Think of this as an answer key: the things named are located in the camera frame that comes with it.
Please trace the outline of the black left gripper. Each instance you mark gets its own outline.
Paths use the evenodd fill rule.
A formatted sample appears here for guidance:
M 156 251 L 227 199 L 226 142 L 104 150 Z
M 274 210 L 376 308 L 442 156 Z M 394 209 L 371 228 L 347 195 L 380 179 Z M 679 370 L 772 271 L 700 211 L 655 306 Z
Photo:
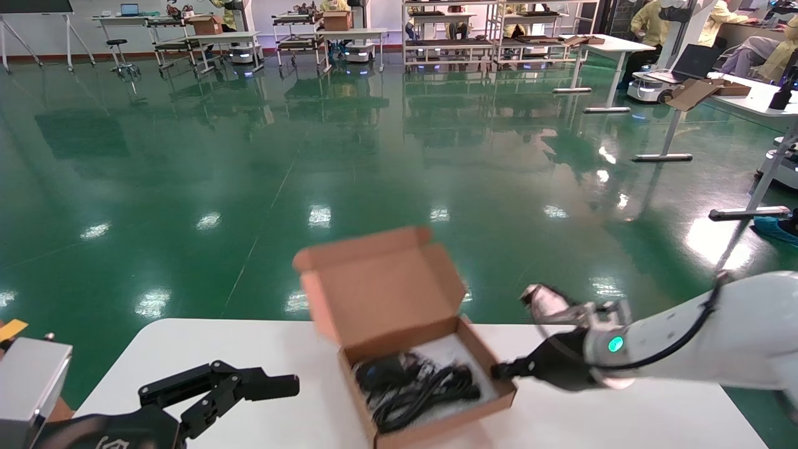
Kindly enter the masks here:
M 185 448 L 185 440 L 198 438 L 240 401 L 293 397 L 300 389 L 296 375 L 270 376 L 261 367 L 237 369 L 216 360 L 140 387 L 137 411 L 48 423 L 34 447 Z M 199 402 L 181 415 L 181 424 L 160 408 L 198 396 Z

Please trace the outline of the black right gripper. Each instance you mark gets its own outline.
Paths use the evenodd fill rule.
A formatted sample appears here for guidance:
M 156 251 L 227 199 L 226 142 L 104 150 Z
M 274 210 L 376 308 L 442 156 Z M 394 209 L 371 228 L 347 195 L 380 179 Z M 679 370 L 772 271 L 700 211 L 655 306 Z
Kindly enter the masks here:
M 584 360 L 587 329 L 573 329 L 548 336 L 535 350 L 533 358 L 524 356 L 491 367 L 494 380 L 535 377 L 566 392 L 601 389 Z

